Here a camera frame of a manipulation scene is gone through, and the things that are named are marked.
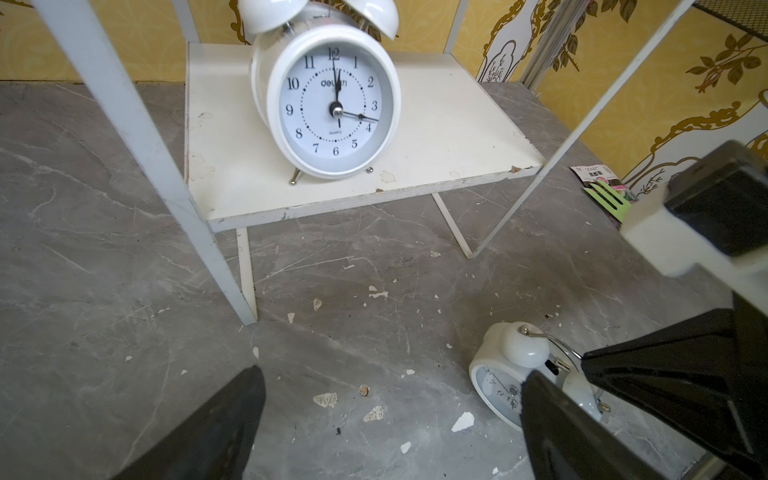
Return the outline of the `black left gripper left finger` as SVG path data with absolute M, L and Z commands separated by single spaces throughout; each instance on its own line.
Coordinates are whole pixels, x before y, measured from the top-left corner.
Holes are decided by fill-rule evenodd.
M 117 479 L 241 479 L 264 405 L 261 369 L 244 369 Z

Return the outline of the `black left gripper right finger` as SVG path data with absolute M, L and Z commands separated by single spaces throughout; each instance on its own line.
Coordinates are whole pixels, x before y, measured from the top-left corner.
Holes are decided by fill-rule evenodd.
M 537 479 L 658 479 L 660 474 L 542 373 L 522 385 L 521 424 Z

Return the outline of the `white twin-bell clock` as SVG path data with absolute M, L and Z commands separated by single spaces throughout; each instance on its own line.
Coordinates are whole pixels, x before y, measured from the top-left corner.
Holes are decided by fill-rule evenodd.
M 539 372 L 596 421 L 611 411 L 603 391 L 581 370 L 582 354 L 528 322 L 501 322 L 486 332 L 469 366 L 469 377 L 488 408 L 507 425 L 522 429 L 522 387 Z
M 380 43 L 397 36 L 392 1 L 241 1 L 253 46 L 249 85 L 280 153 L 303 175 L 371 170 L 397 129 L 401 85 Z

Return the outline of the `green garden hand fork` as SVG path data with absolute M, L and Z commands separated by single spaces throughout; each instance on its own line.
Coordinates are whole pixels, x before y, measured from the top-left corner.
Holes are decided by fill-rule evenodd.
M 602 180 L 590 183 L 583 190 L 617 222 L 623 223 L 631 208 L 631 202 L 622 193 Z

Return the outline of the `flower seed packet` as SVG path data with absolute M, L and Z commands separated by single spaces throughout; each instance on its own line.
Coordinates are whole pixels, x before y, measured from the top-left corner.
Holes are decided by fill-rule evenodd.
M 602 180 L 608 183 L 617 192 L 622 193 L 624 197 L 631 202 L 631 205 L 637 201 L 637 197 L 621 182 L 621 180 L 616 176 L 616 174 L 606 165 L 596 164 L 596 165 L 590 165 L 590 166 L 572 166 L 571 171 L 581 181 L 581 183 L 583 184 L 583 188 L 587 187 L 590 183 L 597 182 L 598 180 Z M 614 225 L 617 228 L 621 227 L 622 224 L 617 222 L 602 207 L 601 209 L 606 213 L 606 215 L 611 219 L 611 221 L 614 223 Z

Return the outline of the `white two-tier shelf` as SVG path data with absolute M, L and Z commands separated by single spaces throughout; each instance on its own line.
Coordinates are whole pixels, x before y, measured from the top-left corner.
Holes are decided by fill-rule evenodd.
M 91 5 L 34 7 L 244 324 L 258 318 L 250 227 L 516 177 L 539 183 L 556 164 L 453 55 L 387 52 L 402 109 L 386 150 L 352 177 L 293 182 L 251 93 L 252 44 L 201 42 L 189 5 L 178 1 L 187 54 L 177 165 Z

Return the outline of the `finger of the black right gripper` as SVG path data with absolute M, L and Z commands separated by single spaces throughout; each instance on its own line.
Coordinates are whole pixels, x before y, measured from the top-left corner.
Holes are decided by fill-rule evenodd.
M 751 479 L 767 476 L 767 316 L 735 295 L 638 339 L 585 353 L 595 386 Z

